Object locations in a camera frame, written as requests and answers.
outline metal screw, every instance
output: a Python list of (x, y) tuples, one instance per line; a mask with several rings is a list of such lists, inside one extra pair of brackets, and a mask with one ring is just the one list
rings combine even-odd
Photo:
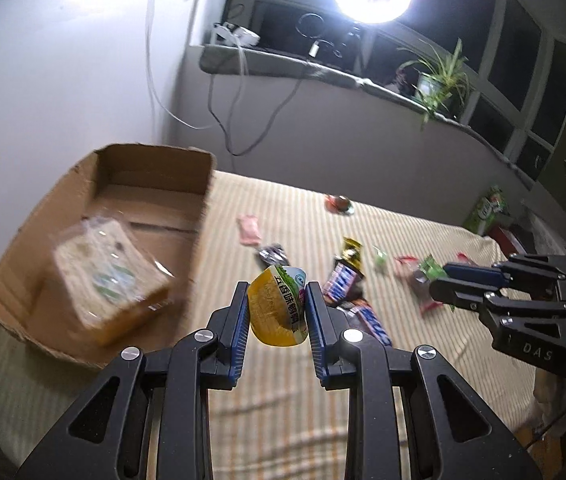
[(358, 343), (363, 339), (363, 333), (361, 330), (357, 330), (356, 328), (348, 328), (348, 330), (343, 332), (343, 337), (345, 337), (345, 340), (350, 343)]
[(128, 346), (121, 352), (121, 357), (125, 361), (133, 361), (141, 354), (141, 351), (135, 346)]
[(416, 353), (422, 359), (434, 359), (437, 356), (437, 351), (430, 345), (421, 345), (416, 349)]
[(203, 330), (199, 330), (194, 334), (194, 339), (196, 339), (199, 343), (206, 343), (210, 339), (214, 337), (214, 332), (204, 328)]

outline cardboard box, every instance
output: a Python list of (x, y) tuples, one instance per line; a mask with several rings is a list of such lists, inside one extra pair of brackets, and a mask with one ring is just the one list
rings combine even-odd
[[(105, 366), (121, 349), (176, 343), (214, 156), (194, 149), (113, 144), (90, 153), (41, 200), (0, 260), (0, 324), (50, 354)], [(138, 329), (100, 348), (89, 340), (52, 261), (67, 228), (103, 207), (121, 212), (140, 248), (174, 274), (178, 298)]]

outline yellow snack package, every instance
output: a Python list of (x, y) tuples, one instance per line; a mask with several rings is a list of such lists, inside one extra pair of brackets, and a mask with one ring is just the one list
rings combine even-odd
[(305, 273), (296, 267), (269, 266), (247, 288), (250, 324), (271, 346), (294, 346), (307, 337), (303, 295)]

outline bread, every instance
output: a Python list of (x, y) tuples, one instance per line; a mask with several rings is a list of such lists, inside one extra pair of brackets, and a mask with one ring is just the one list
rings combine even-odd
[(80, 323), (102, 346), (134, 329), (169, 294), (170, 276), (134, 244), (121, 222), (92, 219), (54, 250)]

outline window pane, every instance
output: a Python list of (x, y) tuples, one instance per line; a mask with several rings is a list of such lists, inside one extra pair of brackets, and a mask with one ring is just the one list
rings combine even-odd
[(517, 166), (532, 180), (537, 180), (548, 158), (550, 158), (550, 152), (536, 140), (528, 137), (519, 155)]
[(546, 90), (532, 131), (554, 145), (566, 117), (566, 44), (554, 42)]
[[(372, 53), (365, 67), (364, 77), (372, 79), (374, 83), (380, 86), (387, 86), (394, 81), (396, 76), (396, 69), (403, 62), (410, 59), (417, 59), (416, 54), (407, 52), (405, 50), (398, 50), (401, 45), (385, 38), (384, 36), (377, 36), (372, 47)], [(405, 69), (408, 83), (416, 86), (419, 80), (419, 73), (416, 68), (410, 66)]]
[(514, 130), (514, 126), (483, 97), (476, 104), (470, 128), (502, 153)]
[[(306, 9), (299, 9), (298, 7), (256, 2), (249, 28), (261, 37), (258, 47), (305, 58), (314, 40), (299, 34), (296, 27), (298, 19), (307, 12)], [(321, 38), (337, 46), (342, 57), (339, 58), (335, 55), (334, 47), (322, 43), (319, 45), (316, 60), (339, 70), (351, 72), (360, 46), (351, 41), (348, 42), (348, 48), (342, 48), (340, 45), (351, 30), (353, 23), (323, 12), (320, 15), (325, 22), (323, 25), (320, 24), (318, 18), (312, 18), (312, 22), (308, 18), (307, 21), (301, 22), (301, 30), (311, 36), (324, 31)]]
[(530, 87), (541, 29), (517, 0), (508, 0), (489, 80), (519, 110)]
[(492, 23), (495, 0), (412, 0), (397, 20), (454, 52), (463, 41), (468, 66), (478, 72)]

